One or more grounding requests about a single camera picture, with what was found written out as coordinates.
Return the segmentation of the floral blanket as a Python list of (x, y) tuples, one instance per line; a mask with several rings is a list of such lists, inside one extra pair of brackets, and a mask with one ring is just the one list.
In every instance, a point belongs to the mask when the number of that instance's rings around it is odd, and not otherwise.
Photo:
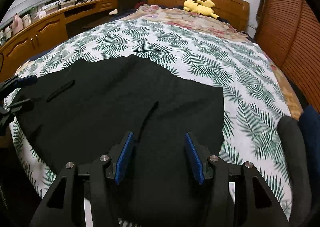
[[(214, 35), (221, 40), (225, 39), (237, 43), (245, 42), (248, 46), (254, 46), (259, 52), (263, 52), (258, 44), (246, 32), (239, 32), (237, 29), (234, 29), (225, 19), (216, 20), (211, 17), (186, 12), (178, 8), (162, 8), (158, 5), (142, 5), (138, 9), (128, 10), (122, 17), (123, 20), (134, 20), (138, 18), (203, 32)], [(292, 88), (291, 82), (287, 80), (280, 68), (276, 66), (268, 56), (265, 58), (266, 66), (272, 69), (291, 116), (295, 119), (299, 119), (303, 113), (303, 108), (296, 95), (299, 90), (294, 90)]]

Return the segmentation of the wooden louvered wardrobe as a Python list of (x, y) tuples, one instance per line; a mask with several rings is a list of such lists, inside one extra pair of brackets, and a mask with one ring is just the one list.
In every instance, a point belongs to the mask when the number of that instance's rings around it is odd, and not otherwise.
[(305, 0), (265, 0), (254, 36), (319, 111), (319, 21)]

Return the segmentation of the grey folded garment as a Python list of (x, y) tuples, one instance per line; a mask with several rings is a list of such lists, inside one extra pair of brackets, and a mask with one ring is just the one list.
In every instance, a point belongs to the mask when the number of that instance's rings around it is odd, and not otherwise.
[(289, 224), (307, 226), (311, 216), (312, 191), (305, 144), (298, 121), (290, 116), (283, 116), (277, 124), (277, 133), (290, 176), (292, 207)]

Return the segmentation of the navy folded garment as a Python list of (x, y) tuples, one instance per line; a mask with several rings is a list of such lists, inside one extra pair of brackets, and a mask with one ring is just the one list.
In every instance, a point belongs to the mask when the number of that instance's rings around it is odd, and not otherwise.
[(306, 146), (307, 156), (319, 172), (319, 113), (308, 106), (298, 121)]

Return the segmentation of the yellow plush toy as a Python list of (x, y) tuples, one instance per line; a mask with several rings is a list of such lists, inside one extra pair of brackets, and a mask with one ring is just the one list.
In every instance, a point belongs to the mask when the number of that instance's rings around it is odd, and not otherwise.
[(204, 16), (210, 16), (214, 19), (218, 19), (218, 15), (214, 13), (213, 7), (215, 3), (211, 0), (206, 1), (193, 1), (187, 0), (183, 3), (183, 9), (187, 12), (197, 13)]

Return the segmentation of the palm leaf bedspread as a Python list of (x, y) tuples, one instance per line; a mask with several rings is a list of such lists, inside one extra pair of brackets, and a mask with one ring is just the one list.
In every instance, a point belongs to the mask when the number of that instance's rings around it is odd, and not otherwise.
[[(131, 55), (149, 59), (176, 77), (223, 90), (224, 141), (218, 154), (210, 153), (236, 165), (253, 163), (288, 220), (292, 202), (290, 178), (276, 125), (289, 110), (272, 69), (256, 47), (147, 19), (122, 19), (30, 57), (15, 75), (36, 75), (39, 79), (80, 59), (98, 62)], [(15, 97), (21, 89), (4, 95), (5, 108), (18, 102)], [(9, 126), (18, 156), (41, 202), (60, 172), (55, 173), (46, 165), (20, 128), (17, 116), (33, 107), (31, 100), (31, 106), (18, 112)]]

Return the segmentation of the wooden desk cabinet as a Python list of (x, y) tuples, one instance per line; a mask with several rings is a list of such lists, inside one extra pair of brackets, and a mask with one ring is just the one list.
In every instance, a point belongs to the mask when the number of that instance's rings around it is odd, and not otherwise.
[(84, 17), (116, 9), (118, 0), (96, 0), (49, 14), (13, 35), (1, 46), (1, 81), (14, 75), (30, 57), (68, 39), (66, 25)]

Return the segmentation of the pink bottle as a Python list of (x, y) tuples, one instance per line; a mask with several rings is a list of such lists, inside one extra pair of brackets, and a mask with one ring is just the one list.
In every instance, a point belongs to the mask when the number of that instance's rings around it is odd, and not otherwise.
[(16, 13), (13, 16), (13, 21), (11, 24), (12, 34), (16, 35), (18, 32), (20, 32), (23, 29), (23, 22), (20, 16)]

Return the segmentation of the black button coat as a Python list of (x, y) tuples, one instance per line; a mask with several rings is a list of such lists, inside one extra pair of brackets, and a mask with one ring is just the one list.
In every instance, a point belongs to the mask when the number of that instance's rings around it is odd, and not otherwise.
[(185, 133), (218, 154), (224, 141), (223, 90), (171, 74), (131, 55), (82, 59), (22, 88), (17, 116), (30, 145), (55, 173), (67, 162), (92, 162), (127, 131), (135, 147), (125, 177), (112, 187), (119, 218), (142, 226), (204, 226), (212, 190), (194, 178)]

